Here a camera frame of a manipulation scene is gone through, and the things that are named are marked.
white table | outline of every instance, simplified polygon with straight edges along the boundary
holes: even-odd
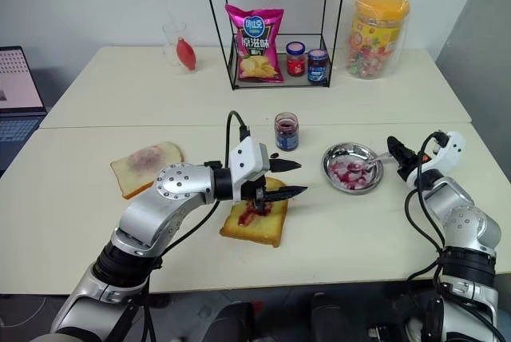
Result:
[[[223,125],[231,109],[249,125],[271,124],[283,111],[296,113],[302,125],[470,122],[425,50],[403,50],[398,70],[377,80],[359,80],[337,69],[329,89],[235,92],[220,48],[196,51],[200,71],[179,75],[161,48],[105,47],[42,127]]]
[[[376,190],[354,197],[327,184],[320,159],[329,145],[341,141],[382,152],[388,135],[418,149],[438,128],[465,136],[461,163],[450,175],[500,224],[504,236],[497,247],[497,271],[511,272],[511,186],[471,124],[303,125],[299,148],[282,154],[303,167],[276,177],[309,189],[290,202],[280,247],[220,236],[230,210],[224,202],[202,229],[164,258],[164,268],[153,274],[152,289],[404,279],[428,265],[435,253],[404,217],[408,189],[396,165],[385,166]],[[270,153],[275,151],[271,126],[253,125],[252,135],[267,143]],[[160,141],[176,142],[192,163],[221,159],[224,127],[38,130],[0,179],[0,292],[69,293],[129,204],[109,163]],[[416,204],[414,216],[426,225]],[[191,213],[177,237],[207,210]]]

stainless steel bowl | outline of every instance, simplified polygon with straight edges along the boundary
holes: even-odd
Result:
[[[369,182],[363,189],[348,189],[339,179],[331,174],[331,166],[335,162],[353,162],[353,161],[370,161],[377,157],[377,154],[364,145],[355,144],[354,142],[345,142],[330,147],[323,155],[321,169],[327,177],[327,180],[335,188],[349,194],[365,194],[374,189],[383,177],[383,164],[376,161],[374,167],[369,174]]]

pink snack bag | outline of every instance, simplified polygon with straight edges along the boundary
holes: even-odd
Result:
[[[264,82],[283,82],[275,38],[284,9],[255,9],[245,12],[235,6],[226,5],[225,10],[237,29],[240,80],[258,78]]]

toast slice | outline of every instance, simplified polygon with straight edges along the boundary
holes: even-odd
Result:
[[[146,190],[165,166],[182,162],[183,155],[172,142],[148,146],[110,164],[122,196],[129,199]]]
[[[268,191],[277,190],[281,186],[285,186],[282,181],[266,178]],[[274,248],[278,248],[286,219],[287,200],[267,202],[265,205],[264,215],[256,213],[251,202],[243,201],[233,205],[220,234],[224,237],[273,245]]]

robotic arm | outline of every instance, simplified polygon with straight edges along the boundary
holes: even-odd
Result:
[[[281,201],[300,194],[302,186],[267,192],[264,174],[301,165],[268,159],[266,145],[250,137],[243,125],[241,142],[230,152],[229,166],[219,161],[203,165],[169,165],[151,188],[125,210],[109,243],[85,271],[78,286],[57,314],[51,332],[36,341],[118,341],[125,338],[140,307],[140,297],[151,271],[192,210],[215,200]]]
[[[455,132],[436,132],[434,138],[437,155],[431,159],[424,154],[424,189],[418,193],[444,228],[446,242],[434,276],[440,296],[429,303],[424,324],[413,319],[406,332],[412,341],[496,341],[489,325],[497,327],[498,295],[493,278],[501,230],[454,179],[443,176],[458,163],[465,139]],[[409,187],[417,187],[419,156],[395,137],[389,137],[387,144],[399,163],[399,176]]]

